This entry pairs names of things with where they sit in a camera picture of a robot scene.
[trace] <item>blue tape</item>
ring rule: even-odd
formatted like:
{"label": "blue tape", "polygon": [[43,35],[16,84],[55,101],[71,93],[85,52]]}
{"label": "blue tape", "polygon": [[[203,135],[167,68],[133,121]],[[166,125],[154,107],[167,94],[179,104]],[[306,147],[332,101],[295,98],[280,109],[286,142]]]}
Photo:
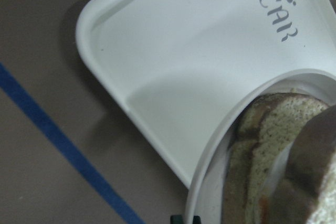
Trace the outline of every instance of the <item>blue tape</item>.
{"label": "blue tape", "polygon": [[126,223],[144,224],[1,63],[0,87]]}

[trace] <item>bread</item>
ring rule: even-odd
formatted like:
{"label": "bread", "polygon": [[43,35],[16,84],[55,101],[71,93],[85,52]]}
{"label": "bread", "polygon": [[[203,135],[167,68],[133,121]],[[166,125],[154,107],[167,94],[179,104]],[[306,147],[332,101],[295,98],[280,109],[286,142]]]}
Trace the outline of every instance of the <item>bread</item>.
{"label": "bread", "polygon": [[309,95],[258,97],[243,113],[224,186],[223,224],[254,223],[254,205],[277,155],[308,120],[328,107]]}
{"label": "bread", "polygon": [[296,138],[267,223],[336,223],[336,106],[315,116]]}

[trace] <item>table surface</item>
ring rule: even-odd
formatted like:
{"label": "table surface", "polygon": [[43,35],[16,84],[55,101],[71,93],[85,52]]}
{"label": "table surface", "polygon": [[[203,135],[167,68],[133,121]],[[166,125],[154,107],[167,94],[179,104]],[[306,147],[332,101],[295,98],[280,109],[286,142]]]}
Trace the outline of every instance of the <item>table surface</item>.
{"label": "table surface", "polygon": [[[25,90],[0,89],[0,223],[169,223],[184,211],[187,189],[78,55],[76,21],[88,1],[0,0],[0,76]],[[18,107],[25,92],[39,113]],[[72,151],[59,151],[55,131]],[[76,151],[105,184],[95,188],[71,163]]]}

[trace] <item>black object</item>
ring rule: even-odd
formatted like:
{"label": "black object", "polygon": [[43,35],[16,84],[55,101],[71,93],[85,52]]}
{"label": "black object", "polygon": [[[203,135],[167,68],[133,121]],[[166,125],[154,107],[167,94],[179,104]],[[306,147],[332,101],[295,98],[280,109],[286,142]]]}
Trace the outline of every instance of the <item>black object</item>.
{"label": "black object", "polygon": [[[182,215],[171,215],[170,224],[184,224]],[[193,224],[202,224],[199,216],[194,216]]]}

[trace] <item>gray surface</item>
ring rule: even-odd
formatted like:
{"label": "gray surface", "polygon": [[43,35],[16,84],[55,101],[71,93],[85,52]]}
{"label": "gray surface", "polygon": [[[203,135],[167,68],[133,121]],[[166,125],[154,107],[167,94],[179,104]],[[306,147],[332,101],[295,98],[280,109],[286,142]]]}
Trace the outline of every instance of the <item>gray surface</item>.
{"label": "gray surface", "polygon": [[[146,223],[169,223],[187,190],[81,62],[87,1],[0,0],[0,61]],[[124,223],[2,90],[0,113],[0,223]]]}

